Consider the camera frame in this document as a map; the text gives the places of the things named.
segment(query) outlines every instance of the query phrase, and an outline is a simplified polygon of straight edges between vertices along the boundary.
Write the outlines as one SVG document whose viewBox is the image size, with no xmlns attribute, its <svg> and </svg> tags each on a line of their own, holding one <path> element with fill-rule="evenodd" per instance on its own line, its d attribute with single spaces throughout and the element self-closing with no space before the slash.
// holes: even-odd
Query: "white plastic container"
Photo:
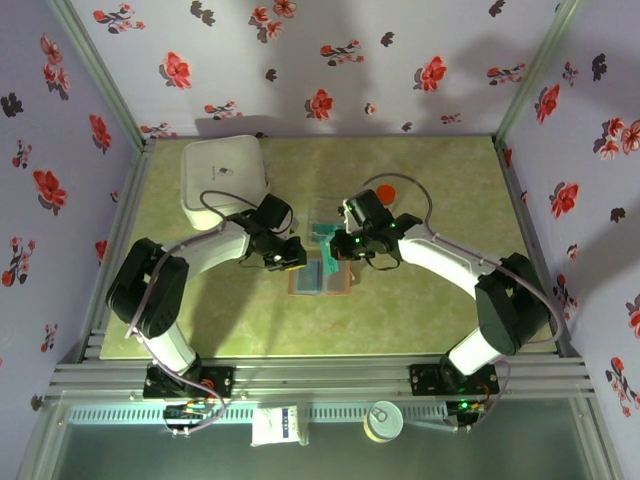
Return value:
<svg viewBox="0 0 640 480">
<path fill-rule="evenodd" d="M 200 202 L 204 190 L 229 192 L 256 205 L 269 191 L 260 144 L 251 135 L 187 145 L 182 151 L 181 177 L 180 203 L 196 230 L 209 230 L 222 221 Z M 244 202 L 213 193 L 205 201 L 224 215 L 251 208 Z"/>
</svg>

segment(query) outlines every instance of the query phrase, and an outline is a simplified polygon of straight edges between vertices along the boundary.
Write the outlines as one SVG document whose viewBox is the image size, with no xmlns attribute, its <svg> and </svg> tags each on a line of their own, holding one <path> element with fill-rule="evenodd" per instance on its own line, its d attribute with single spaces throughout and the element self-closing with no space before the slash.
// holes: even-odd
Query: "red flower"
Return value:
<svg viewBox="0 0 640 480">
<path fill-rule="evenodd" d="M 435 91 L 438 89 L 438 82 L 444 78 L 447 67 L 439 56 L 433 57 L 422 69 L 420 80 L 422 81 L 422 90 L 425 92 Z"/>
<path fill-rule="evenodd" d="M 282 22 L 267 23 L 267 36 L 269 38 L 277 38 L 282 32 Z"/>
<path fill-rule="evenodd" d="M 636 338 L 640 338 L 640 310 L 636 310 L 631 314 L 629 326 L 635 329 Z"/>
<path fill-rule="evenodd" d="M 178 55 L 173 52 L 167 53 L 167 57 L 164 59 L 164 68 L 176 87 L 181 90 L 191 88 L 188 78 L 191 75 L 189 64 Z"/>
<path fill-rule="evenodd" d="M 511 166 L 511 156 L 513 155 L 513 150 L 511 150 L 510 148 L 507 148 L 504 151 L 504 163 L 507 166 L 507 168 L 509 168 Z"/>
<path fill-rule="evenodd" d="M 105 150 L 111 147 L 111 135 L 107 133 L 107 126 L 104 120 L 102 120 L 102 117 L 92 113 L 89 115 L 89 122 L 91 123 L 91 132 L 96 142 L 102 145 L 102 148 Z"/>
<path fill-rule="evenodd" d="M 45 82 L 54 83 L 56 81 L 56 71 L 51 68 L 48 63 L 44 64 L 44 67 L 42 67 L 42 72 L 44 73 Z"/>
<path fill-rule="evenodd" d="M 253 9 L 253 13 L 251 16 L 258 23 L 264 23 L 269 21 L 269 17 L 267 16 L 267 8 L 266 7 L 256 7 Z"/>
<path fill-rule="evenodd" d="M 580 187 L 571 183 L 560 189 L 558 194 L 551 202 L 551 211 L 553 216 L 558 218 L 563 213 L 569 213 L 576 206 L 576 199 L 578 198 L 578 191 Z"/>
<path fill-rule="evenodd" d="M 620 130 L 624 128 L 624 123 L 620 117 L 612 118 L 609 120 L 609 126 L 607 130 L 609 131 L 609 135 L 612 137 L 617 137 Z"/>
<path fill-rule="evenodd" d="M 293 18 L 293 12 L 296 11 L 297 5 L 295 3 L 291 3 L 290 0 L 275 0 L 276 4 L 273 6 L 273 11 L 276 12 L 277 15 Z"/>
<path fill-rule="evenodd" d="M 332 107 L 333 98 L 323 88 L 318 89 L 316 94 L 311 97 L 311 111 L 318 120 L 329 118 L 329 110 Z"/>
<path fill-rule="evenodd" d="M 106 240 L 96 242 L 96 255 L 98 256 L 98 263 L 102 263 L 102 260 L 104 259 L 104 252 L 106 251 L 107 251 Z"/>
<path fill-rule="evenodd" d="M 605 143 L 600 150 L 598 150 L 598 154 L 600 155 L 601 160 L 613 160 L 616 156 L 616 153 L 620 151 L 620 147 L 616 143 L 615 140 L 610 139 Z"/>
<path fill-rule="evenodd" d="M 640 120 L 636 120 L 631 127 L 623 130 L 620 141 L 625 155 L 629 155 L 629 152 L 633 152 L 640 147 Z"/>
<path fill-rule="evenodd" d="M 33 179 L 36 182 L 36 189 L 40 192 L 42 198 L 56 207 L 60 208 L 65 205 L 67 192 L 62 190 L 58 179 L 50 171 L 34 170 Z"/>
<path fill-rule="evenodd" d="M 62 67 L 60 67 L 60 70 L 58 70 L 58 85 L 60 85 L 60 88 L 62 88 L 65 92 L 69 91 L 69 75 Z"/>
<path fill-rule="evenodd" d="M 621 372 L 622 370 L 624 370 L 624 363 L 622 363 L 622 360 L 620 360 L 618 357 L 613 357 L 611 363 L 618 371 Z"/>
<path fill-rule="evenodd" d="M 544 119 L 551 115 L 551 113 L 558 106 L 558 94 L 560 93 L 560 85 L 554 85 L 548 89 L 540 100 L 538 105 L 538 122 L 540 125 L 544 122 Z"/>
<path fill-rule="evenodd" d="M 62 55 L 60 54 L 58 44 L 52 43 L 44 33 L 42 34 L 42 37 L 40 37 L 40 48 L 42 48 L 42 51 L 47 56 L 47 61 L 51 65 L 56 65 L 62 61 Z"/>
</svg>

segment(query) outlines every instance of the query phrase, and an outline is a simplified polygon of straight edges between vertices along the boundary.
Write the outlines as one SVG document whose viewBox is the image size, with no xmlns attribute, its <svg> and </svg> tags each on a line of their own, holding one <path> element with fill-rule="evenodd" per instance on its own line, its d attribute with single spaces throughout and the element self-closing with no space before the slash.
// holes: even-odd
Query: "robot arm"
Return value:
<svg viewBox="0 0 640 480">
<path fill-rule="evenodd" d="M 514 253 L 492 259 L 431 232 L 412 215 L 394 218 L 372 190 L 345 200 L 345 229 L 335 232 L 334 258 L 364 259 L 389 254 L 458 285 L 475 301 L 479 327 L 441 359 L 448 383 L 464 383 L 484 365 L 515 353 L 549 320 L 549 311 L 530 291 L 496 269 L 496 265 L 541 289 L 529 260 Z"/>
<path fill-rule="evenodd" d="M 267 195 L 257 209 L 230 216 L 221 232 L 207 232 L 167 247 L 148 238 L 138 240 L 109 289 L 107 305 L 130 328 L 133 327 L 138 338 L 163 365 L 199 382 L 200 359 L 176 324 L 187 281 L 220 263 L 253 253 L 263 258 L 268 270 L 288 270 L 305 265 L 306 252 L 300 237 L 288 238 L 286 226 L 285 231 L 281 231 L 290 211 L 285 202 Z M 159 264 L 142 314 L 136 324 L 131 325 Z M 179 394 L 184 386 L 176 384 L 174 387 Z"/>
</svg>

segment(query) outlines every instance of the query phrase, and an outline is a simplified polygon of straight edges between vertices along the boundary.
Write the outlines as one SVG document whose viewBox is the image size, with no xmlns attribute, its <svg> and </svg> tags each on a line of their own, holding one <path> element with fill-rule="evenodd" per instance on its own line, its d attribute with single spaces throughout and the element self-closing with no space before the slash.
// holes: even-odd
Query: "dark flower pattern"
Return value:
<svg viewBox="0 0 640 480">
<path fill-rule="evenodd" d="M 242 112 L 238 112 L 236 109 L 238 105 L 233 100 L 229 100 L 224 105 L 214 107 L 213 105 L 205 105 L 205 113 L 213 115 L 214 120 L 224 120 L 225 118 L 242 118 L 244 115 Z"/>
<path fill-rule="evenodd" d="M 487 77 L 491 79 L 489 85 L 504 84 L 507 82 L 520 83 L 522 81 L 526 65 L 519 63 L 513 68 L 492 67 L 487 72 Z"/>
<path fill-rule="evenodd" d="M 53 342 L 56 339 L 56 332 L 58 331 L 58 324 L 54 323 L 53 325 L 47 323 L 44 326 L 44 342 L 40 346 L 40 351 L 42 353 L 47 353 L 49 350 L 53 348 Z"/>
<path fill-rule="evenodd" d="M 562 78 L 564 78 L 570 87 L 575 85 L 575 78 L 578 76 L 580 72 L 577 68 L 571 67 L 571 62 L 567 61 L 564 64 L 564 73 L 562 74 Z"/>
<path fill-rule="evenodd" d="M 202 9 L 202 2 L 198 0 L 194 0 L 191 2 L 191 8 L 189 9 L 191 15 L 196 18 L 202 20 L 202 23 L 209 27 L 213 27 L 213 24 L 216 22 L 215 18 L 213 18 L 213 10 L 210 9 Z"/>
<path fill-rule="evenodd" d="M 36 242 L 29 240 L 27 246 L 22 245 L 22 238 L 13 237 L 9 242 L 12 257 L 9 262 L 9 268 L 2 272 L 2 285 L 11 287 L 16 280 L 20 285 L 27 281 L 29 275 L 29 257 L 36 248 Z"/>
<path fill-rule="evenodd" d="M 606 369 L 604 374 L 611 385 L 613 392 L 618 396 L 622 415 L 631 416 L 631 407 L 640 410 L 640 393 L 631 389 L 624 371 L 624 363 L 619 357 L 611 359 L 611 369 Z"/>
<path fill-rule="evenodd" d="M 22 141 L 22 139 L 18 140 L 18 153 L 11 159 L 11 165 L 18 168 L 22 166 L 22 168 L 27 168 L 27 164 L 29 163 L 29 154 L 31 153 L 32 146 L 31 144 L 26 145 Z"/>
<path fill-rule="evenodd" d="M 459 113 L 454 113 L 453 115 L 442 115 L 440 121 L 443 125 L 449 125 L 450 123 L 460 123 L 462 119 Z"/>
<path fill-rule="evenodd" d="M 556 278 L 556 286 L 553 287 L 553 294 L 560 302 L 560 305 L 562 305 L 564 319 L 567 321 L 570 320 L 571 313 L 575 312 L 578 308 L 578 302 L 576 302 L 569 294 L 569 290 L 567 290 L 567 281 L 564 275 L 560 274 Z"/>
<path fill-rule="evenodd" d="M 126 32 L 129 29 L 142 30 L 145 28 L 144 23 L 132 23 L 131 18 L 136 12 L 133 11 L 131 5 L 127 3 L 120 4 L 120 10 L 116 12 L 105 13 L 102 10 L 93 12 L 93 19 L 107 27 L 107 31 L 114 35 Z"/>
<path fill-rule="evenodd" d="M 380 39 L 380 43 L 382 44 L 382 46 L 388 47 L 389 45 L 391 45 L 393 43 L 394 35 L 395 34 L 393 32 L 385 33 L 383 37 Z"/>
<path fill-rule="evenodd" d="M 320 48 L 320 55 L 328 58 L 327 65 L 335 67 L 336 65 L 343 65 L 345 63 L 362 63 L 364 57 L 362 55 L 355 55 L 355 51 L 360 48 L 360 42 L 357 40 L 351 40 L 346 47 L 332 47 L 331 45 L 324 45 Z"/>
<path fill-rule="evenodd" d="M 155 140 L 157 138 L 176 138 L 178 136 L 175 132 L 169 132 L 171 126 L 167 122 L 161 122 L 157 127 L 149 127 L 147 125 L 141 125 L 140 131 L 147 136 L 147 138 Z"/>
</svg>

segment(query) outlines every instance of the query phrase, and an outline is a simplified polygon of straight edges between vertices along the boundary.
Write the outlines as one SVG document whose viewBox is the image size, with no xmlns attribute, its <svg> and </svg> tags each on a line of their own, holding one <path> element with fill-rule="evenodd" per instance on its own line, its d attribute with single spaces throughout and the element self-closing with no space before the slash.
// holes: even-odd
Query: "floral wallpaper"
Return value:
<svg viewBox="0 0 640 480">
<path fill-rule="evenodd" d="M 80 340 L 134 147 L 45 2 L 7 3 L 0 32 L 0 477 L 12 479 Z"/>
<path fill-rule="evenodd" d="M 159 138 L 492 134 L 558 0 L 71 3 Z"/>
<path fill-rule="evenodd" d="M 625 478 L 640 478 L 640 51 L 620 38 L 639 15 L 632 0 L 580 7 L 504 152 Z"/>
</svg>

